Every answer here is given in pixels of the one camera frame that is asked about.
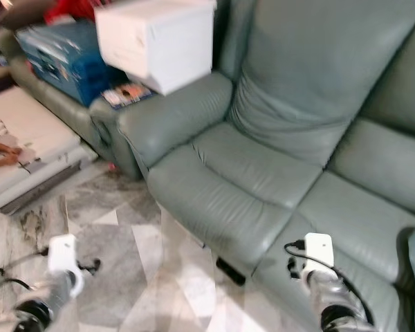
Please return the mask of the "black sofa foot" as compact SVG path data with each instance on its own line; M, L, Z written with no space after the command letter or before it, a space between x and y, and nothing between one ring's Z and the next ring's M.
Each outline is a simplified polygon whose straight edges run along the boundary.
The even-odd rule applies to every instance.
M237 270L235 270L228 262L226 262L221 257L218 257L216 260L216 267L223 272L227 278L232 281L233 284L237 286L243 286L246 283L246 276L240 274Z

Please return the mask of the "green leather sofa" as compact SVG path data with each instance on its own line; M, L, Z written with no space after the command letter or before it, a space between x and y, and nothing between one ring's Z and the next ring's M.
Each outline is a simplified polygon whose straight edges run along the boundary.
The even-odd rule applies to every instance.
M415 0L220 0L217 68L169 95L89 107L15 81L275 304L314 328L284 244L331 235L382 332L415 332Z

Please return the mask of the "white flat carton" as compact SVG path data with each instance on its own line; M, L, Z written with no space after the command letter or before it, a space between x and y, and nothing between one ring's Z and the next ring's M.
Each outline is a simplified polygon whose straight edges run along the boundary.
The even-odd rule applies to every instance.
M72 129L26 91L0 92L0 143L22 150L0 167L0 212L14 213L97 157Z

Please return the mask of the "printed magazine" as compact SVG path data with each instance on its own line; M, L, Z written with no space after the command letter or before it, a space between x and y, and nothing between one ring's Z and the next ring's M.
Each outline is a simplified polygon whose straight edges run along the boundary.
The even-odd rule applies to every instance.
M154 94L147 86L139 83L127 83L107 89L101 97L112 109L121 109L150 98Z

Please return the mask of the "blue printed box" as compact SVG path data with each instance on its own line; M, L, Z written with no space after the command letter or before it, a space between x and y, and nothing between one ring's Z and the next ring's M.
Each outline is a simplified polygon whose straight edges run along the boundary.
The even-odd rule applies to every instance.
M15 37L35 75L84 107L127 80L103 60L97 28L90 20L28 26Z

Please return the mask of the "white cardboard box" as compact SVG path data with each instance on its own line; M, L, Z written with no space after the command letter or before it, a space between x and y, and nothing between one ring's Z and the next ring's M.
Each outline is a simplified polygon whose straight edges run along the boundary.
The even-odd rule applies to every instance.
M109 66L167 95L212 70L216 0L128 0L95 10Z

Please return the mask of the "red cloth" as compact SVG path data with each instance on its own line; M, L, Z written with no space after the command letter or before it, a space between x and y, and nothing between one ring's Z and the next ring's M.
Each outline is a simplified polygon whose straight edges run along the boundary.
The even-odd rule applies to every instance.
M62 17L72 19L95 19L93 0L57 0L44 13L44 22L53 23Z

